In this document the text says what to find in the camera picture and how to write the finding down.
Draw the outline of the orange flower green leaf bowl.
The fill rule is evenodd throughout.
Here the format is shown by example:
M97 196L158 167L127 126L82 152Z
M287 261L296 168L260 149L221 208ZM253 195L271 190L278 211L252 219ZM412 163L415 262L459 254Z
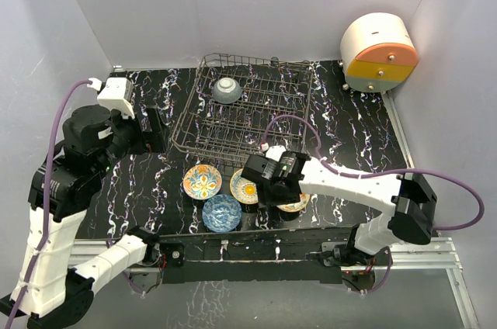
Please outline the orange flower green leaf bowl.
M300 200L297 203L278 205L277 208L286 213L298 213L307 206L310 198L309 194L300 194Z

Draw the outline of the grey wire dish rack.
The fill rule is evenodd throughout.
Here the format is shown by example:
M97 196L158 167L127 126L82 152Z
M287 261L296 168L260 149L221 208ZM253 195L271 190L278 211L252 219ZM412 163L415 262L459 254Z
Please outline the grey wire dish rack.
M214 84L232 78L242 95L232 104L214 100ZM172 144L189 158L221 168L239 168L266 140L304 151L309 129L314 68L309 61L286 62L233 54L208 54L172 131Z

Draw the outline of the blue white pattern bowl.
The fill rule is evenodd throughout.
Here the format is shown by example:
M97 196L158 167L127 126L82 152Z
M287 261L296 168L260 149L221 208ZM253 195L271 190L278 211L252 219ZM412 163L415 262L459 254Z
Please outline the blue white pattern bowl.
M233 196L215 195L204 203L202 219L205 227L210 231L231 232L242 221L242 206Z

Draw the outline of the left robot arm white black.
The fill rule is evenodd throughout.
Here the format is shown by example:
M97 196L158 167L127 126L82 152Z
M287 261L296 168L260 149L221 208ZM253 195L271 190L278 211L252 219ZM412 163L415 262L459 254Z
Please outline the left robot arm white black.
M158 108L146 108L150 130L136 118L99 105L76 109L56 128L43 164L30 187L30 233L19 281L1 299L1 312L12 322L27 316L29 328L66 328L88 312L106 284L137 263L155 264L158 235L136 226L101 254L69 265L76 234L103 179L130 154L163 153L169 129Z

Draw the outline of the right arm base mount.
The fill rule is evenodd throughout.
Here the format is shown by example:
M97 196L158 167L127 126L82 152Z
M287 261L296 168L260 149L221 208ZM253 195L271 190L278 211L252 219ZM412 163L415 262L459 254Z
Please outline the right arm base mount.
M391 261L387 248L381 249L375 255L369 255L350 247L346 243L323 242L317 251L308 252L307 260L316 260L327 267L351 267L351 266L387 266Z

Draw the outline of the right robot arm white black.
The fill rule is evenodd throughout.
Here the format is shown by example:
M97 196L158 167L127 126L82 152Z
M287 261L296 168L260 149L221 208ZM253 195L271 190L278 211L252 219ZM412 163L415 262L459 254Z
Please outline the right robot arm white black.
M256 186L262 206L295 203L302 194L331 196L365 205L379 216L356 225L339 247L344 265L362 265L397 243L427 245L433 232L437 197L419 173L366 173L338 168L323 159L278 147L252 154L242 177Z

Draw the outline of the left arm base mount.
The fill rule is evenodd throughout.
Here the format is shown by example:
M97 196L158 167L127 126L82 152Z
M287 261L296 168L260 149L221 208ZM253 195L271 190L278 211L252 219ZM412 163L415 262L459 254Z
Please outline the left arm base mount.
M184 265L185 248L181 243L160 243L158 266L166 268L181 268Z

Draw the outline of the grey speckled bowl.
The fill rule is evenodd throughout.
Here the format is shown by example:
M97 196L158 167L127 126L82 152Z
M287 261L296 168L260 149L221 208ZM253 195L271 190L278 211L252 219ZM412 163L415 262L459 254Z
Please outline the grey speckled bowl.
M232 104L242 96L242 87L233 78L220 78L214 84L212 96L215 102L220 104Z

